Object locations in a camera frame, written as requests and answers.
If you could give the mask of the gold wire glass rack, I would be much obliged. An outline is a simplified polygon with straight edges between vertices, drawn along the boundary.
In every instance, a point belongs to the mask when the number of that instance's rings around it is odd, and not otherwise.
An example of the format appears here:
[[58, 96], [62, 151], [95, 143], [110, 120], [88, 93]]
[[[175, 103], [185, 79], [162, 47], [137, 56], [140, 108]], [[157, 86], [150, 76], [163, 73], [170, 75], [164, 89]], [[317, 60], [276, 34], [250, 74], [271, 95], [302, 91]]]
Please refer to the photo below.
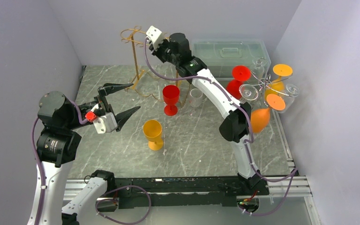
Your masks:
[[130, 76], [129, 82], [133, 85], [125, 88], [125, 93], [131, 96], [131, 100], [151, 100], [154, 103], [162, 103], [162, 90], [165, 86], [174, 85], [180, 89], [180, 97], [176, 105], [179, 108], [185, 106], [190, 91], [190, 84], [185, 81], [171, 81], [156, 76], [148, 66], [142, 65], [144, 43], [146, 32], [137, 25], [120, 32], [121, 42], [130, 44], [132, 47], [134, 74]]

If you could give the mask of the tall clear flute glass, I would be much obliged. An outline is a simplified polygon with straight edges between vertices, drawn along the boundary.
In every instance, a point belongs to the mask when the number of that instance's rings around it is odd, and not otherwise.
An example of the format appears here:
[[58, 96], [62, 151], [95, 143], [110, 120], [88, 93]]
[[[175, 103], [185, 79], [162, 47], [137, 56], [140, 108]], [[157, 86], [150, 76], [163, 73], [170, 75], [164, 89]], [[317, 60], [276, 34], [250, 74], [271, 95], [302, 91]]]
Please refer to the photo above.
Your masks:
[[239, 87], [239, 92], [242, 96], [242, 98], [244, 98], [247, 101], [254, 101], [257, 100], [259, 92], [256, 89], [255, 86], [250, 85], [250, 84], [243, 84]]

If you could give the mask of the clear stemless glass front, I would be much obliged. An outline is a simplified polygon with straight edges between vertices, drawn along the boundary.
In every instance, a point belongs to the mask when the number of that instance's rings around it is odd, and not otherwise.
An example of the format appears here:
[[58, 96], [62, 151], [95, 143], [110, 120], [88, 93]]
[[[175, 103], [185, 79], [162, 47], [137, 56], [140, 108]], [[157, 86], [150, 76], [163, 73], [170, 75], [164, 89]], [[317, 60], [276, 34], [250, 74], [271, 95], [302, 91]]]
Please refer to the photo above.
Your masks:
[[263, 78], [263, 76], [266, 72], [267, 64], [268, 64], [268, 61], [264, 57], [259, 57], [259, 58], [253, 59], [253, 65], [252, 65], [251, 72], [257, 80], [260, 80]]

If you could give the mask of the silver wire glass rack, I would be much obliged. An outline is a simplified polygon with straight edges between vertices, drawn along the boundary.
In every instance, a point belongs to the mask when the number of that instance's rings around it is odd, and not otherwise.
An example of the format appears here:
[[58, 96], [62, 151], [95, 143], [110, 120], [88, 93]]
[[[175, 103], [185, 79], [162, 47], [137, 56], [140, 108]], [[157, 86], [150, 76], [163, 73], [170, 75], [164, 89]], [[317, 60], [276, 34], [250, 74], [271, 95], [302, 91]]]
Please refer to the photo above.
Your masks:
[[[260, 79], [260, 80], [257, 80], [255, 77], [254, 77], [254, 75], [251, 73], [251, 79], [252, 79], [252, 81], [254, 81], [255, 83], [254, 84], [250, 84], [250, 85], [253, 85], [253, 86], [255, 86], [256, 87], [256, 89], [258, 90], [258, 92], [259, 92], [259, 95], [258, 95], [258, 98], [257, 98], [257, 100], [254, 100], [254, 101], [247, 101], [247, 100], [245, 100], [244, 98], [240, 98], [241, 99], [241, 102], [248, 102], [248, 103], [250, 103], [251, 105], [254, 105], [255, 103], [261, 103], [261, 102], [263, 102], [263, 103], [265, 103], [265, 104], [267, 104], [267, 101], [266, 101], [266, 99], [264, 98], [264, 92], [265, 92], [265, 90], [268, 88], [268, 84], [271, 82], [271, 81], [273, 81], [273, 79], [271, 78], [271, 75], [269, 74], [269, 72], [268, 72], [268, 69], [269, 69], [269, 61], [268, 61], [268, 64], [267, 64], [267, 66], [266, 66], [266, 72], [265, 72], [265, 74], [264, 74], [264, 76], [263, 76], [263, 78], [262, 79]], [[290, 79], [291, 77], [292, 77], [292, 75], [289, 77], [289, 78], [286, 78], [283, 82], [284, 82], [284, 84], [285, 84], [285, 86], [286, 86], [286, 84], [288, 84], [289, 82], [288, 82], [288, 79]]]

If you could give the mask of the orange goblet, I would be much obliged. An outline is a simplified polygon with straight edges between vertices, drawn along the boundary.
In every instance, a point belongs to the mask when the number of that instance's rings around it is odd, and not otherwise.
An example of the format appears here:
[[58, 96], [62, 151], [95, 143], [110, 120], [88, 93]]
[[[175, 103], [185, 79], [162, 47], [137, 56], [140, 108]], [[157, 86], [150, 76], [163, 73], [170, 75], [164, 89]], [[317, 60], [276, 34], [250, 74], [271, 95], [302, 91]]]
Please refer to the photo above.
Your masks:
[[275, 94], [268, 94], [266, 97], [267, 108], [257, 109], [251, 113], [251, 128], [253, 133], [260, 133], [270, 122], [271, 109], [281, 111], [286, 104], [282, 97]]

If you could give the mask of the clear ribbed wine glass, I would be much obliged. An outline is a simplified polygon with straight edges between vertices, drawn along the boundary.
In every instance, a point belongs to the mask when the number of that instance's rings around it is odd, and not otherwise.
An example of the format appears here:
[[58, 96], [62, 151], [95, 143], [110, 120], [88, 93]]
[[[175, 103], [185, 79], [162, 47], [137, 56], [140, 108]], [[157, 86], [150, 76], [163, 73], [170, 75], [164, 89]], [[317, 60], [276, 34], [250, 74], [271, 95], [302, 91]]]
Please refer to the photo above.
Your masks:
[[283, 110], [277, 110], [278, 113], [285, 113], [291, 105], [294, 103], [296, 97], [299, 95], [300, 90], [294, 84], [286, 84], [285, 88], [280, 91], [279, 96], [285, 102], [285, 108]]

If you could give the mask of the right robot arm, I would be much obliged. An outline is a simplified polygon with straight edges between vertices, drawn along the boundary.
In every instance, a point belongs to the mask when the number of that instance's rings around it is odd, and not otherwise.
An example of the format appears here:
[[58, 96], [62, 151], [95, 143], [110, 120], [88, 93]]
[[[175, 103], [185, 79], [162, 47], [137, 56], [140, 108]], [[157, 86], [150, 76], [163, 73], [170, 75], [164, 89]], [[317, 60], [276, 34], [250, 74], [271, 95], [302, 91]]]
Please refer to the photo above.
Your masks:
[[254, 163], [250, 144], [254, 137], [251, 127], [251, 106], [241, 103], [215, 79], [207, 65], [192, 55], [189, 41], [183, 33], [174, 33], [166, 39], [161, 31], [153, 28], [145, 38], [144, 52], [150, 51], [161, 62], [175, 66], [179, 80], [188, 80], [200, 90], [218, 109], [223, 122], [219, 127], [221, 136], [227, 140], [237, 162], [240, 190], [250, 195], [261, 181]]

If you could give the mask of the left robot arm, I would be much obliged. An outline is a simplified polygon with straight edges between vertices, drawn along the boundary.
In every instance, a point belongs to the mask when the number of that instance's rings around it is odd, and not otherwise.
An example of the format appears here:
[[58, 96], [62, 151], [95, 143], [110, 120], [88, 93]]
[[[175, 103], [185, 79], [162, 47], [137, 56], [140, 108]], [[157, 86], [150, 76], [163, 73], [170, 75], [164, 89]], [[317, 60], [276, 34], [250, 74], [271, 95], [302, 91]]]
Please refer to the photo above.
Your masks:
[[63, 204], [69, 172], [81, 142], [77, 128], [93, 125], [99, 134], [119, 132], [138, 110], [133, 107], [115, 114], [106, 97], [129, 88], [130, 84], [105, 83], [94, 100], [77, 105], [60, 91], [51, 91], [39, 101], [37, 120], [44, 125], [31, 145], [37, 163], [37, 185], [30, 225], [77, 225], [82, 214], [96, 204], [100, 196], [116, 193], [112, 172], [96, 170], [86, 186], [68, 204]]

